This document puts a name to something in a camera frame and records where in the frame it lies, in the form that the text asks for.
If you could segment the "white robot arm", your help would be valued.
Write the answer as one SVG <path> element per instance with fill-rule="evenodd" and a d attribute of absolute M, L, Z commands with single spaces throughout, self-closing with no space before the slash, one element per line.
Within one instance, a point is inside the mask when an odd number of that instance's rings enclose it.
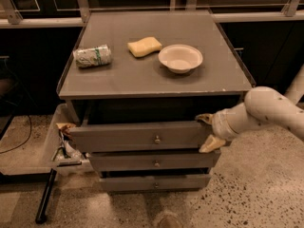
<path fill-rule="evenodd" d="M 210 153 L 243 132 L 263 129 L 270 124 L 281 126 L 304 141 L 304 110 L 296 105 L 303 96 L 304 66 L 284 95 L 273 88 L 257 86 L 246 93 L 241 104 L 214 114 L 199 114 L 196 120 L 210 124 L 213 130 L 199 152 Z"/>

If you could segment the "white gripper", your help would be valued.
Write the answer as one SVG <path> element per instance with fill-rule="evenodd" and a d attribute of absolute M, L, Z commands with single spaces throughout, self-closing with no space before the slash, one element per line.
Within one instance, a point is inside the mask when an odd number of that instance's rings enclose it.
<path fill-rule="evenodd" d="M 216 149 L 221 148 L 226 144 L 226 141 L 231 141 L 238 136 L 238 133 L 228 124 L 227 109 L 211 113 L 199 114 L 195 120 L 199 123 L 211 124 L 213 133 L 216 135 L 209 135 L 205 143 L 199 148 L 200 153 L 210 153 Z"/>

